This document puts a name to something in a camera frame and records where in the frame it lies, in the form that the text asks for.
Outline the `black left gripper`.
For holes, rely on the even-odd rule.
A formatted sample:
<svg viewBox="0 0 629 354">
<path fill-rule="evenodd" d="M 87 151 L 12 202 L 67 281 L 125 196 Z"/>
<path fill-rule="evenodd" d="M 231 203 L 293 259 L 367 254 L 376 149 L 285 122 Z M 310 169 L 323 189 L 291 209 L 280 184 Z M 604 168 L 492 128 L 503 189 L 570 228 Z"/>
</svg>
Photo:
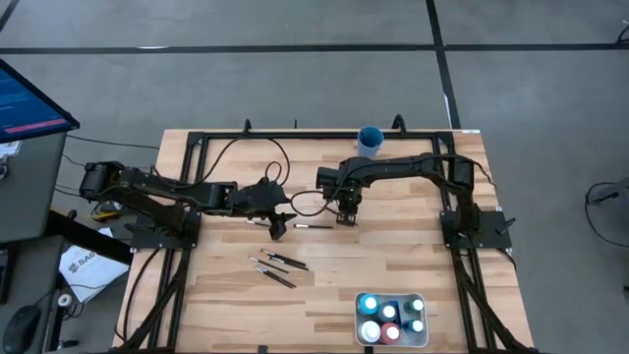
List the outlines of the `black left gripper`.
<svg viewBox="0 0 629 354">
<path fill-rule="evenodd" d="M 272 241 L 279 241 L 287 230 L 285 222 L 297 216 L 296 213 L 278 213 L 275 210 L 278 205 L 289 203 L 283 187 L 266 177 L 253 185 L 237 189 L 230 195 L 232 216 L 271 220 L 269 234 Z"/>
</svg>

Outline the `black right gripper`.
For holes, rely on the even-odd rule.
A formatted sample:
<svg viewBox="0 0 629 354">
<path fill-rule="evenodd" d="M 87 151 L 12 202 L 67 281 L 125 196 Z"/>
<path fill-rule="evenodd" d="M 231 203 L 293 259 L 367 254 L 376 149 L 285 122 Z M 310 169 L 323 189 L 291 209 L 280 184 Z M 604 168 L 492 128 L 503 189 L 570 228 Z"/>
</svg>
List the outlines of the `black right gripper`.
<svg viewBox="0 0 629 354">
<path fill-rule="evenodd" d="M 343 226 L 354 227 L 356 225 L 356 215 L 358 206 L 362 202 L 363 187 L 354 182 L 344 184 L 338 194 L 338 214 L 336 223 Z"/>
</svg>

